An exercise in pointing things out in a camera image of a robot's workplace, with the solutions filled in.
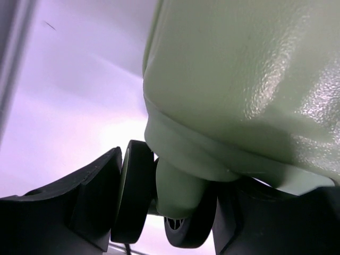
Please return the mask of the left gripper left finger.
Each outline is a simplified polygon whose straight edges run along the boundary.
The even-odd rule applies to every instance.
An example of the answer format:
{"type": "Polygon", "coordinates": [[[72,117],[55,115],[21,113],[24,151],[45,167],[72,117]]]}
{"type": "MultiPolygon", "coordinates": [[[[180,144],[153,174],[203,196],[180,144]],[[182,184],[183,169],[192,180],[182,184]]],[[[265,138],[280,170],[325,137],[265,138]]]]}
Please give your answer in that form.
{"type": "Polygon", "coordinates": [[[103,254],[108,250],[121,149],[25,195],[1,198],[1,254],[103,254]]]}

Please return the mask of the green suitcase blue lining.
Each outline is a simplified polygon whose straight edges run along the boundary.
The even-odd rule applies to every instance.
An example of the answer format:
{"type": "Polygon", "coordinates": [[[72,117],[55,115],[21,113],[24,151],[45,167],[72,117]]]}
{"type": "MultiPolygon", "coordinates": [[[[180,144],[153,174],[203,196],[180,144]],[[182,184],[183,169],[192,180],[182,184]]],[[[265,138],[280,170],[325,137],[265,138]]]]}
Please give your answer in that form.
{"type": "Polygon", "coordinates": [[[148,121],[113,242],[135,243],[154,214],[172,246],[201,246],[218,183],[339,187],[339,1],[159,1],[142,74],[148,121]]]}

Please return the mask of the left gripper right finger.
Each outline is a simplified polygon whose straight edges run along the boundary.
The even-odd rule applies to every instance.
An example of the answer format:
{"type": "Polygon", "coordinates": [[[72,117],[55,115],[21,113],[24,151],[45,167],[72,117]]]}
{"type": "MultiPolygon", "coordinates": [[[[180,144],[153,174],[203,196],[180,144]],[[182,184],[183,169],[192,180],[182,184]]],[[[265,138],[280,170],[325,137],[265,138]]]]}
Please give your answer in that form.
{"type": "Polygon", "coordinates": [[[339,254],[339,187],[294,196],[244,177],[216,188],[217,254],[339,254]]]}

